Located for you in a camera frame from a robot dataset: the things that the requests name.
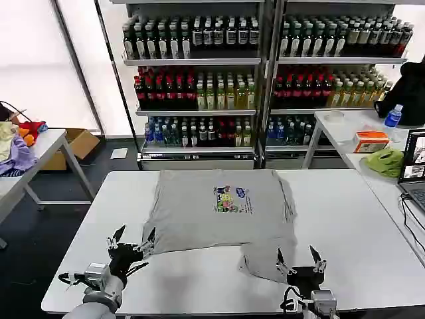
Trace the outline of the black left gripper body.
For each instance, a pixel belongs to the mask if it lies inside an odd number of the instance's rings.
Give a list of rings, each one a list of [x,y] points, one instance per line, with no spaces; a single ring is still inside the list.
[[[126,281],[133,263],[143,260],[141,251],[135,250],[136,244],[118,243],[108,249],[111,259],[109,263],[110,273],[118,277],[121,281]]]

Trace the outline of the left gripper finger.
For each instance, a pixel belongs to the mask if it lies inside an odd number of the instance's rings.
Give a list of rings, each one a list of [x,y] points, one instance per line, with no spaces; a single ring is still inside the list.
[[[139,256],[140,258],[148,258],[154,251],[155,246],[155,232],[156,228],[152,228],[149,236],[147,239],[142,242],[139,245],[136,245],[133,248],[133,251]]]
[[[107,244],[109,249],[118,248],[118,243],[125,231],[126,226],[122,225],[119,229],[117,229],[111,237],[107,238]]]

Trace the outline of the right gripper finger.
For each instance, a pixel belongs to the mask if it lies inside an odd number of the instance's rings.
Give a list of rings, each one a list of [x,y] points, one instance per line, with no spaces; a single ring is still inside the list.
[[[276,261],[276,268],[278,271],[280,271],[284,275],[293,275],[296,274],[297,271],[293,269],[292,267],[289,267],[284,260],[283,254],[281,252],[281,249],[278,247],[277,252],[277,261]]]
[[[327,261],[325,259],[322,259],[319,252],[314,249],[311,245],[309,246],[311,255],[313,257],[313,261],[315,263],[313,271],[314,272],[325,272]]]

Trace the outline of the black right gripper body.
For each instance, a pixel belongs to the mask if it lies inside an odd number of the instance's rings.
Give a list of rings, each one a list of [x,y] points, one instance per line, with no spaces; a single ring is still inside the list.
[[[324,281],[324,272],[315,270],[313,266],[296,266],[287,274],[287,283],[298,288],[300,294],[311,294],[320,290]]]

